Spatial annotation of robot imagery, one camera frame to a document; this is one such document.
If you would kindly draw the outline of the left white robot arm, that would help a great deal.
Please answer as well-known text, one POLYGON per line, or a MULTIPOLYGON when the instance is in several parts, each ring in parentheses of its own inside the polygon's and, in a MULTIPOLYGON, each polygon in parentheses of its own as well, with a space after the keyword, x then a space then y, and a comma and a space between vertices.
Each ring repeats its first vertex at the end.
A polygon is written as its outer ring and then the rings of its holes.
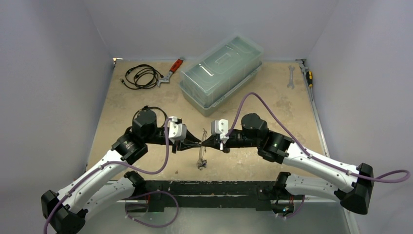
POLYGON ((158 126, 155 109, 145 106, 138 110, 131 126, 94 166, 57 192, 48 190, 41 196, 46 219, 43 233, 52 227, 58 234, 76 234, 98 209, 124 198, 142 198, 145 180, 141 174, 159 174, 166 168, 170 153, 201 146, 201 140, 179 117, 164 115, 164 123, 158 126), (164 162, 155 171, 134 166, 150 144, 166 148, 164 162))

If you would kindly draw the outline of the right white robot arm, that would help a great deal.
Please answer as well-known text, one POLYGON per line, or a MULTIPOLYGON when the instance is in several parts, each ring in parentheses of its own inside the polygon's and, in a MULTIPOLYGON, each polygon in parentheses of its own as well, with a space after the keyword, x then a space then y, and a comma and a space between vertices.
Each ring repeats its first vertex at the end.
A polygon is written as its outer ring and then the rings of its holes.
POLYGON ((288 195, 318 196, 340 203, 359 215, 369 210, 374 183, 373 168, 361 163, 346 164, 300 147, 292 138, 268 129, 257 114, 242 117, 242 128, 232 131, 226 119, 211 124, 211 136, 201 145, 228 153, 231 148, 257 148, 264 160, 299 168, 313 175, 303 177, 289 172, 279 173, 273 186, 279 198, 288 195))

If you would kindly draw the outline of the white oval keyring holder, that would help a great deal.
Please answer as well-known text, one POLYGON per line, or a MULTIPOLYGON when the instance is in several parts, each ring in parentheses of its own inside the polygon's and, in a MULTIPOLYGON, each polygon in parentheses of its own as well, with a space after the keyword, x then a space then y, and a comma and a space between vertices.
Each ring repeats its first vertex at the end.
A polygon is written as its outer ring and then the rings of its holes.
MULTIPOLYGON (((207 131, 205 129, 203 129, 201 141, 206 140, 206 138, 207 138, 207 131)), ((202 146, 199 149, 198 160, 197 160, 197 163, 196 163, 196 166, 199 170, 202 170, 203 168, 205 168, 207 166, 207 160, 204 159, 205 152, 206 152, 206 147, 202 146)))

